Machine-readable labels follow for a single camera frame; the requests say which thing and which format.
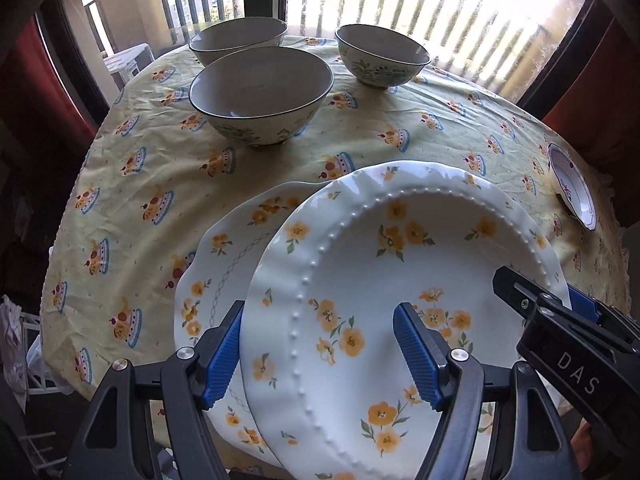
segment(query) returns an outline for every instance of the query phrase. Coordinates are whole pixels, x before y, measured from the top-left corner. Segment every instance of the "ceramic bowl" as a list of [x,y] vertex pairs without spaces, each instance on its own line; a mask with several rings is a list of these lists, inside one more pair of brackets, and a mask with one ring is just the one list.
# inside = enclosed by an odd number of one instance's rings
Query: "ceramic bowl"
[[287,24],[277,18],[252,16],[216,23],[196,34],[189,48],[204,66],[236,50],[257,46],[278,46]]
[[266,46],[211,63],[193,80],[189,99],[222,136],[264,146],[304,128],[333,84],[318,56]]
[[578,221],[589,231],[596,228],[596,208],[584,177],[571,156],[557,144],[549,145],[549,177],[559,195]]
[[388,28],[354,23],[339,27],[335,37],[345,67],[367,85],[403,85],[431,61],[423,46]]

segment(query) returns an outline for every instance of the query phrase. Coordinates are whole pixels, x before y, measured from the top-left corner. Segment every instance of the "white plate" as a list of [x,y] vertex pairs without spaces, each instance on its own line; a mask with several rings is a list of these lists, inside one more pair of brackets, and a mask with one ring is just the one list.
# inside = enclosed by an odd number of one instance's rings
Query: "white plate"
[[[306,200],[264,251],[240,333],[246,398],[280,463],[300,480],[413,479],[440,414],[417,396],[394,307],[411,302],[453,347],[511,367],[522,319],[493,294],[503,265],[570,304],[536,223],[463,170],[381,164]],[[491,421],[483,413],[472,463]]]
[[[203,330],[220,324],[235,300],[244,300],[273,234],[301,201],[324,184],[287,182],[276,186],[239,205],[205,233],[193,263],[175,289],[176,349],[194,346]],[[207,416],[228,443],[280,466],[257,432],[244,396],[240,365],[225,396]]]
[[556,144],[549,145],[549,176],[556,194],[589,231],[596,228],[596,208],[589,188],[569,154]]

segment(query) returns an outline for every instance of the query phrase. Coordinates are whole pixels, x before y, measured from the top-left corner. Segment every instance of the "small dish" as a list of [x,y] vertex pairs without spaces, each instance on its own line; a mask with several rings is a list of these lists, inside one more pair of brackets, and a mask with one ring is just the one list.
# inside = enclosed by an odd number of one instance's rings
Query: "small dish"
[[549,177],[554,191],[562,197],[585,229],[593,231],[597,224],[596,208],[580,170],[569,154],[557,144],[550,144],[548,153],[548,166],[552,170],[549,171]]
[[318,56],[265,46],[211,63],[191,83],[189,99],[220,135],[264,146],[304,128],[333,84],[334,74]]
[[421,44],[388,28],[353,23],[339,27],[335,37],[345,67],[367,85],[403,85],[431,61]]
[[[502,265],[570,305],[537,224],[457,168],[371,166],[303,202],[262,255],[240,329],[246,398],[280,463],[300,480],[415,478],[440,414],[418,396],[393,310],[409,301],[452,348],[511,367],[523,327],[493,293]],[[472,464],[490,442],[493,408],[483,408]]]
[[[194,346],[204,330],[219,325],[235,300],[244,300],[262,251],[273,234],[300,201],[324,184],[280,184],[242,203],[205,233],[193,263],[175,289],[176,349]],[[207,411],[207,416],[232,446],[280,466],[257,431],[244,396],[239,365],[225,396]]]
[[256,48],[279,46],[287,33],[287,24],[277,18],[251,16],[219,22],[196,34],[189,48],[204,66],[227,54]]

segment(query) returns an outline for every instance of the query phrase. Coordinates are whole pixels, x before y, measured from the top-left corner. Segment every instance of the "tablecloth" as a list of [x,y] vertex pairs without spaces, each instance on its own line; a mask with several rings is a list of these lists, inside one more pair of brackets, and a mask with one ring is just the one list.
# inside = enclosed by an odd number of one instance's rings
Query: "tablecloth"
[[[282,182],[318,182],[380,162],[434,160],[497,184],[540,226],[568,283],[628,312],[626,256],[606,181],[561,137],[505,99],[427,66],[399,88],[357,82],[335,41],[287,37],[335,74],[309,125],[256,149],[220,136],[191,107],[202,69],[186,48],[146,67],[120,93],[89,150],[63,215],[42,296],[47,363],[85,397],[119,357],[134,364],[174,351],[174,290],[205,231]],[[552,190],[549,142],[571,155],[598,215],[594,232]],[[163,410],[156,439],[168,443]],[[224,447],[228,467],[282,476]]]

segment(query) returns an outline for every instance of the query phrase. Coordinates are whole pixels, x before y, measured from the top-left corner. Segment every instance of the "floral bowl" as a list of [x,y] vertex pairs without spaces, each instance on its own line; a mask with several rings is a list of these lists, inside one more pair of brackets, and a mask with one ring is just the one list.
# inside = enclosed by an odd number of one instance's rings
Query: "floral bowl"
[[331,69],[318,56],[266,46],[211,63],[193,80],[189,99],[220,135],[265,146],[304,128],[333,84]]
[[196,34],[189,48],[204,66],[227,54],[257,46],[279,46],[287,24],[277,18],[251,16],[216,23]]
[[345,67],[367,85],[403,85],[431,61],[423,46],[388,28],[353,23],[339,27],[335,37]]

